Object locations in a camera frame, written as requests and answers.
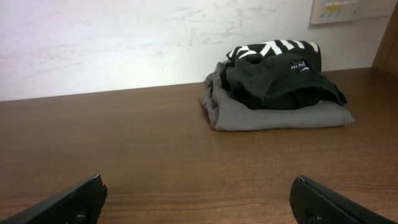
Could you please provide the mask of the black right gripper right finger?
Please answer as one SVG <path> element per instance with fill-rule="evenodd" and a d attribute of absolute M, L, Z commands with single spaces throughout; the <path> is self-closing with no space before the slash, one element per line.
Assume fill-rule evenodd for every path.
<path fill-rule="evenodd" d="M 304 175 L 294 180 L 289 203 L 298 224 L 396 224 Z"/>

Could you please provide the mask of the dark green t-shirt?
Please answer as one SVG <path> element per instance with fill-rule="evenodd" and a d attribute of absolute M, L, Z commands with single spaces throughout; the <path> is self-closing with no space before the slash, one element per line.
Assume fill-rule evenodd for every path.
<path fill-rule="evenodd" d="M 306 40 L 269 40 L 242 45 L 227 53 L 220 73 L 229 96 L 252 110 L 296 110 L 347 99 L 322 75 L 318 44 Z"/>

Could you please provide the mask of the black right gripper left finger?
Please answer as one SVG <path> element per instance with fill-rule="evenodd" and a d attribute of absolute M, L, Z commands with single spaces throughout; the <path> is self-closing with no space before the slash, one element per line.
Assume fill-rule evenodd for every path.
<path fill-rule="evenodd" d="M 96 174 L 17 213 L 1 224 L 97 224 L 108 188 Z"/>

